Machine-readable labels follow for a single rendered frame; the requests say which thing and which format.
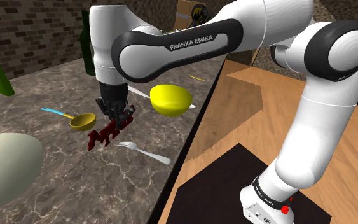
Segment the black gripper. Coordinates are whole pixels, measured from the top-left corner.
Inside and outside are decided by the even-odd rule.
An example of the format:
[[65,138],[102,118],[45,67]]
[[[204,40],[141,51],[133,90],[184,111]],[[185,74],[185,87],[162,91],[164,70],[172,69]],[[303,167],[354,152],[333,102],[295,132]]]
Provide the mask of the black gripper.
[[100,95],[95,101],[104,115],[113,120],[111,110],[114,107],[114,116],[117,125],[123,125],[125,121],[133,115],[135,108],[133,105],[126,105],[128,95],[128,84],[108,85],[99,83]]

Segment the dark red rack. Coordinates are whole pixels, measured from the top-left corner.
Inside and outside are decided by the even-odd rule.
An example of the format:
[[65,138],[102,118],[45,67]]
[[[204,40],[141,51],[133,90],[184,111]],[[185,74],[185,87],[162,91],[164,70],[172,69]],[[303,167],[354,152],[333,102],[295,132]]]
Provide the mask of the dark red rack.
[[108,146],[110,143],[110,138],[114,139],[121,130],[127,127],[130,123],[133,122],[133,117],[130,115],[121,125],[120,128],[116,127],[116,121],[111,121],[107,126],[105,126],[100,132],[96,130],[91,131],[88,134],[88,151],[92,150],[95,147],[95,143],[98,141],[104,143],[104,146]]

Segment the silver fork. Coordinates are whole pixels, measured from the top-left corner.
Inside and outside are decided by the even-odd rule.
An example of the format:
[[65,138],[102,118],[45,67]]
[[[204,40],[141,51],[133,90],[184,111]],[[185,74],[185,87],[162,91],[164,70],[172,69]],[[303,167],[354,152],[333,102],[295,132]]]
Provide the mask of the silver fork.
[[134,142],[130,142],[130,141],[125,141],[125,142],[119,142],[117,144],[117,146],[122,146],[122,147],[126,147],[126,148],[129,148],[131,150],[135,150],[135,151],[138,151],[140,153],[143,153],[151,158],[154,158],[156,160],[158,160],[159,162],[162,162],[164,164],[167,164],[169,165],[171,163],[171,160],[167,157],[163,157],[161,155],[156,155],[154,153],[150,153],[150,152],[146,152],[144,150],[141,150],[138,148],[138,146],[134,143]]

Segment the yellow bowl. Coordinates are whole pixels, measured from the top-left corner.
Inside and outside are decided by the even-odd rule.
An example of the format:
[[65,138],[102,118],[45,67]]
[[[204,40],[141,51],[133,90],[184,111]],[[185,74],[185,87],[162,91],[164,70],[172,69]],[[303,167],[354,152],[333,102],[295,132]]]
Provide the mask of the yellow bowl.
[[161,115],[175,117],[185,113],[192,103],[192,95],[177,85],[161,84],[150,90],[153,108]]

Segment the dark green bottle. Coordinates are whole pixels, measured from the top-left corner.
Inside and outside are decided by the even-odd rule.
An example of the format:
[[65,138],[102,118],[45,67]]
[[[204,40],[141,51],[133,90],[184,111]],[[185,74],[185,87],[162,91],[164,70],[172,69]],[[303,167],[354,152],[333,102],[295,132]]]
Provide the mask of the dark green bottle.
[[81,45],[85,71],[88,75],[95,76],[95,68],[93,64],[92,49],[91,49],[89,12],[86,10],[82,10],[81,16],[83,21],[83,29],[79,36],[79,42]]

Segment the large pale bowl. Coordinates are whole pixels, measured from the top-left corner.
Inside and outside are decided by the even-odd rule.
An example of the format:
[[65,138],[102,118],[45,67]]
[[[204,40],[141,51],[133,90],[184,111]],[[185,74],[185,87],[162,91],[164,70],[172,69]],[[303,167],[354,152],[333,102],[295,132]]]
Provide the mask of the large pale bowl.
[[0,133],[0,207],[21,196],[43,166],[43,147],[21,133]]

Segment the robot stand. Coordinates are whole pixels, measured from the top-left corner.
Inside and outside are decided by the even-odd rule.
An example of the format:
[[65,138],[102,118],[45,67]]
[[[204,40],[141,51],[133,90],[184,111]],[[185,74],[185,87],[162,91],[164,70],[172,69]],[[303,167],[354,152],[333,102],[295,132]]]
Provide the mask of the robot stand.
[[177,189],[166,224],[252,224],[240,191],[266,168],[237,144]]

